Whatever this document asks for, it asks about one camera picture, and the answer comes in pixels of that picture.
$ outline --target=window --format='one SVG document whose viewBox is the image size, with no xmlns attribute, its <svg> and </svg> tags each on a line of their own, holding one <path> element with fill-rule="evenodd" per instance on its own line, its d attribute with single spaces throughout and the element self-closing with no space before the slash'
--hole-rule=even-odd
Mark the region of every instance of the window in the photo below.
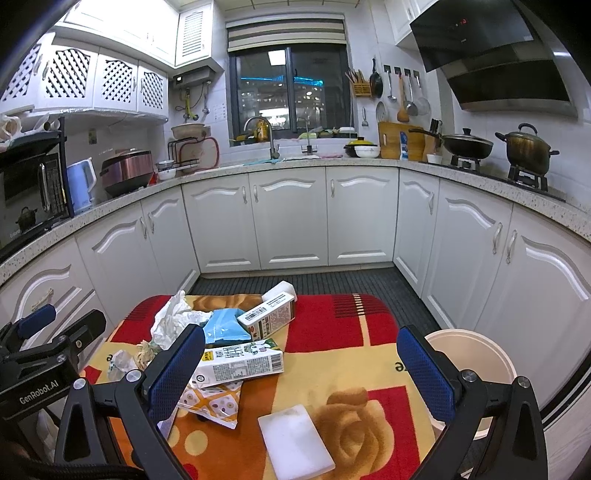
<svg viewBox="0 0 591 480">
<path fill-rule="evenodd" d="M 276 138 L 297 138 L 306 131 L 306 119 L 310 129 L 350 126 L 347 68 L 342 44 L 272 46 L 231 54 L 234 134 L 243 133 L 244 123 L 255 115 L 269 120 Z"/>
</svg>

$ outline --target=white bucket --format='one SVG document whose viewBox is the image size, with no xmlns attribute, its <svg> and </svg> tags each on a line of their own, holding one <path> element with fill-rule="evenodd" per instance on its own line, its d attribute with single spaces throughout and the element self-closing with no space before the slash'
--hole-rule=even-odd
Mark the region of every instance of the white bucket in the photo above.
<svg viewBox="0 0 591 480">
<path fill-rule="evenodd" d="M 510 384 L 517 376 L 515 367 L 505 351 L 491 339 L 469 330 L 447 329 L 429 333 L 425 337 L 435 350 L 447 355 L 456 368 L 474 370 L 487 382 Z M 435 438 L 445 428 L 442 421 L 435 420 L 429 412 Z M 482 419 L 474 439 L 486 437 L 491 419 Z"/>
</svg>

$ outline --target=trash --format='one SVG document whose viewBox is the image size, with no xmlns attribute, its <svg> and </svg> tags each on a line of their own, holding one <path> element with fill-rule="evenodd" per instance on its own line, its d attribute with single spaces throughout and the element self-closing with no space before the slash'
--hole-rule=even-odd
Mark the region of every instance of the trash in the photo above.
<svg viewBox="0 0 591 480">
<path fill-rule="evenodd" d="M 282 291 L 287 292 L 290 295 L 293 295 L 294 301 L 297 301 L 297 295 L 296 295 L 296 290 L 295 290 L 294 286 L 285 280 L 281 280 L 272 289 L 270 289 L 268 292 L 264 293 L 262 296 L 262 301 L 268 301 L 268 300 L 274 299 Z"/>
<path fill-rule="evenodd" d="M 283 372 L 283 352 L 273 339 L 207 349 L 189 387 L 211 387 L 246 378 Z"/>
<path fill-rule="evenodd" d="M 335 469 L 303 405 L 259 417 L 258 422 L 277 480 L 308 480 Z"/>
<path fill-rule="evenodd" d="M 238 322 L 251 334 L 253 342 L 267 338 L 294 319 L 294 301 L 293 295 L 283 291 L 240 315 Z"/>
<path fill-rule="evenodd" d="M 241 389 L 242 380 L 217 387 L 192 388 L 188 385 L 178 406 L 233 430 L 238 424 Z"/>
<path fill-rule="evenodd" d="M 162 350 L 168 350 L 187 325 L 203 326 L 212 312 L 197 312 L 185 300 L 184 290 L 180 290 L 154 316 L 150 329 L 152 340 Z"/>
<path fill-rule="evenodd" d="M 249 342 L 250 334 L 236 320 L 236 317 L 243 313 L 244 310 L 241 309 L 214 310 L 213 315 L 203 327 L 207 347 L 215 348 Z"/>
<path fill-rule="evenodd" d="M 127 372 L 137 369 L 138 366 L 135 364 L 134 358 L 125 350 L 119 350 L 118 352 L 115 352 L 111 360 L 109 360 L 107 378 L 111 382 L 117 382 L 121 380 Z"/>
</svg>

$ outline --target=faucet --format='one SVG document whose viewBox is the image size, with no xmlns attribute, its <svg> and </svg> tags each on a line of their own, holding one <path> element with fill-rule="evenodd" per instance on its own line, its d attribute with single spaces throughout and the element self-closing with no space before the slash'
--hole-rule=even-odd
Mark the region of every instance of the faucet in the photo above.
<svg viewBox="0 0 591 480">
<path fill-rule="evenodd" d="M 310 131 L 309 131 L 310 117 L 300 118 L 300 120 L 303 120 L 304 122 L 306 122 L 306 140 L 308 141 L 306 148 L 302 147 L 301 152 L 305 153 L 306 155 L 312 155 L 312 153 L 318 152 L 318 149 L 312 148 L 312 144 L 310 143 Z"/>
<path fill-rule="evenodd" d="M 276 158 L 279 158 L 279 152 L 275 150 L 275 145 L 273 144 L 273 128 L 271 127 L 271 123 L 269 122 L 269 120 L 267 120 L 265 117 L 261 115 L 252 116 L 244 123 L 243 130 L 245 132 L 246 127 L 248 127 L 248 124 L 251 122 L 251 120 L 263 120 L 269 126 L 269 142 L 271 142 L 271 159 L 274 160 Z"/>
</svg>

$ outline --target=crumpled tissue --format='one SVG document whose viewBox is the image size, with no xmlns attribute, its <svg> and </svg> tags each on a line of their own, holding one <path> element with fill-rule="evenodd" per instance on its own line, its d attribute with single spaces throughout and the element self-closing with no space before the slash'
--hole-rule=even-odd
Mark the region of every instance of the crumpled tissue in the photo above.
<svg viewBox="0 0 591 480">
<path fill-rule="evenodd" d="M 111 382 L 117 382 L 121 380 L 127 372 L 137 369 L 138 366 L 135 364 L 134 357 L 125 350 L 119 350 L 118 352 L 115 352 L 113 357 L 111 357 L 111 360 L 109 360 L 107 378 Z"/>
<path fill-rule="evenodd" d="M 162 350 L 168 350 L 187 325 L 203 326 L 211 316 L 212 312 L 193 310 L 185 300 L 184 290 L 180 290 L 154 316 L 154 324 L 150 329 L 152 340 Z"/>
</svg>

